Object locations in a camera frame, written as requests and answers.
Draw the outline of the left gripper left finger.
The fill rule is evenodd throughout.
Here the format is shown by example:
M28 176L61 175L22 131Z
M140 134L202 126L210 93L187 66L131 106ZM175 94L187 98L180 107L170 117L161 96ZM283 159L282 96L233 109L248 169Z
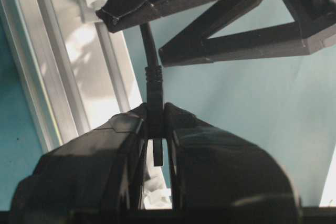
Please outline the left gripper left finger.
M16 187L10 223L119 223L142 207L147 108L114 115L43 155Z

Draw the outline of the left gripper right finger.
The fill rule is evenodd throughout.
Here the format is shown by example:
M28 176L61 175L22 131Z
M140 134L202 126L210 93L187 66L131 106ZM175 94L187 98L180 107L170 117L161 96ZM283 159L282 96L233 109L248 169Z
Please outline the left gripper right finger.
M164 127L183 223L301 223L288 176L261 147L171 103Z

